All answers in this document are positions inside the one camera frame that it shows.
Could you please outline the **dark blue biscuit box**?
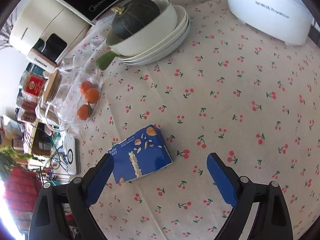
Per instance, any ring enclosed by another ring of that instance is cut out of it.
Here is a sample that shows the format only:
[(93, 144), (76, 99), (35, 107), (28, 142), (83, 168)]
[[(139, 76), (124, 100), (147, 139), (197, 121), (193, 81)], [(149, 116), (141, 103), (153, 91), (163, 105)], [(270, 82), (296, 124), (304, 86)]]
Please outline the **dark blue biscuit box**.
[(132, 181), (173, 163), (159, 128), (149, 125), (108, 150), (117, 184)]

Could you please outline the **orange tangerine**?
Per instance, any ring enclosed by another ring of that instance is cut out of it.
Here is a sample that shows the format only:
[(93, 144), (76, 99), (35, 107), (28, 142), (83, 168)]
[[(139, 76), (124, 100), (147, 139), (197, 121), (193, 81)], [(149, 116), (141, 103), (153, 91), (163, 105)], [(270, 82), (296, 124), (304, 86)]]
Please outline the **orange tangerine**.
[(80, 93), (82, 95), (85, 95), (87, 90), (93, 88), (93, 83), (91, 83), (91, 81), (84, 81), (80, 84)]
[(90, 104), (84, 104), (80, 106), (77, 110), (77, 118), (79, 120), (86, 120), (88, 119), (92, 114), (92, 107)]
[(85, 93), (85, 100), (87, 103), (96, 104), (99, 101), (100, 93), (97, 88), (89, 88)]

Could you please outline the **spice glass jar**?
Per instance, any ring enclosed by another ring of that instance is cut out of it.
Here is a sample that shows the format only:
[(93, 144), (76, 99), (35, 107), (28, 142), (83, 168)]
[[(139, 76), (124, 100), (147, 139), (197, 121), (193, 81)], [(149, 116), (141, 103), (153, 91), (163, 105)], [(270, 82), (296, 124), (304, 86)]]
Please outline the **spice glass jar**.
[(35, 109), (37, 107), (37, 103), (28, 101), (24, 98), (17, 99), (17, 107), (19, 108), (17, 118), (21, 122), (34, 123), (37, 116), (35, 113)]

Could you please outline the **cherry pattern tablecloth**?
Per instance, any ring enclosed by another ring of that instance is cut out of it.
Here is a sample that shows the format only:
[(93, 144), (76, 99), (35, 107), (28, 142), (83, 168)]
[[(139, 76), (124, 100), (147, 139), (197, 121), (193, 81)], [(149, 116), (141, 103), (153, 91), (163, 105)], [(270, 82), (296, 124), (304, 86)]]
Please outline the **cherry pattern tablecloth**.
[(279, 183), (299, 239), (319, 217), (319, 48), (289, 47), (242, 24), (227, 0), (171, 2), (191, 24), (169, 56), (98, 70), (107, 12), (65, 57), (101, 83), (95, 114), (71, 128), (83, 172), (149, 124), (173, 159), (134, 181), (109, 179), (91, 207), (97, 223), (108, 239), (214, 239), (231, 212), (206, 168), (215, 152), (253, 182)]

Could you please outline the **red label glass jar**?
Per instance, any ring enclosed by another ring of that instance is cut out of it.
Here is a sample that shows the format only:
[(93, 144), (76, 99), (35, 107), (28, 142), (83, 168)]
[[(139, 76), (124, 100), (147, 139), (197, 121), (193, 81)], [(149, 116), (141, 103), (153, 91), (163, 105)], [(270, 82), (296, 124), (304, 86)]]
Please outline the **red label glass jar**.
[(21, 76), (19, 86), (24, 95), (38, 98), (43, 93), (46, 81), (44, 77), (25, 70)]

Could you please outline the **stacked white plates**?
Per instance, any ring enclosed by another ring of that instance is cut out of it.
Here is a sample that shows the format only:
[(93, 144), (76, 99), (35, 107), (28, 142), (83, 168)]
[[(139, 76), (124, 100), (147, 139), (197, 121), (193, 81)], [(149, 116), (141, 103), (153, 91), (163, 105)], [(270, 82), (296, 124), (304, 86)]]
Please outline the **stacked white plates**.
[(117, 58), (130, 66), (142, 66), (154, 63), (176, 50), (189, 33), (190, 21), (184, 7), (180, 5), (173, 5), (173, 7), (177, 13), (177, 25), (168, 37), (139, 55), (132, 57), (118, 56)]

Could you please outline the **dark green pumpkin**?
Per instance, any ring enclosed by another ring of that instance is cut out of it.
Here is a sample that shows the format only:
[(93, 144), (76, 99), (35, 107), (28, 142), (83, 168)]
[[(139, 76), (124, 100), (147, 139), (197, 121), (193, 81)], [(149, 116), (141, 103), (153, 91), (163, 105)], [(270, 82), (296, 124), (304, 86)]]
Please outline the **dark green pumpkin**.
[(158, 5), (152, 0), (131, 0), (124, 6), (111, 9), (115, 13), (112, 29), (122, 40), (143, 29), (160, 15)]

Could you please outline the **white oval bowl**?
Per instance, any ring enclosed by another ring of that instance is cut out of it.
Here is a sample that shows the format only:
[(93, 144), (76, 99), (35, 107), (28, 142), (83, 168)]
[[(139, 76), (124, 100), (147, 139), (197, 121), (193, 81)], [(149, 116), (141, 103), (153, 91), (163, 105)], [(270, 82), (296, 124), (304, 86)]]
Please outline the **white oval bowl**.
[(146, 27), (125, 40), (115, 35), (113, 30), (108, 33), (106, 44), (116, 54), (136, 56), (165, 39), (177, 25), (177, 12), (169, 0), (153, 0), (159, 6), (160, 15)]

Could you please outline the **white electric cooking pot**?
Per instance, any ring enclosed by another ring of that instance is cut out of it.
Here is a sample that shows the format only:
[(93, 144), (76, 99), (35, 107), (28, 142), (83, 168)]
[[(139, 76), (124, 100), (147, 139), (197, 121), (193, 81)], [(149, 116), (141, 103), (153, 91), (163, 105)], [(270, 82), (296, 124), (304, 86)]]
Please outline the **white electric cooking pot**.
[(243, 23), (287, 45), (306, 42), (313, 16), (302, 0), (227, 0), (230, 11)]

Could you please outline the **white wireless charger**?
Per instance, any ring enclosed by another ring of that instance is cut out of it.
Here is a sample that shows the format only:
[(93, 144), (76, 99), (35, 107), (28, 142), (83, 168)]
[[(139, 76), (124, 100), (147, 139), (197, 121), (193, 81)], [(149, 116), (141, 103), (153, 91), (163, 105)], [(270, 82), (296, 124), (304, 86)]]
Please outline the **white wireless charger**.
[(71, 175), (78, 175), (81, 168), (79, 140), (74, 135), (66, 133), (63, 140), (63, 149), (67, 159), (68, 173)]

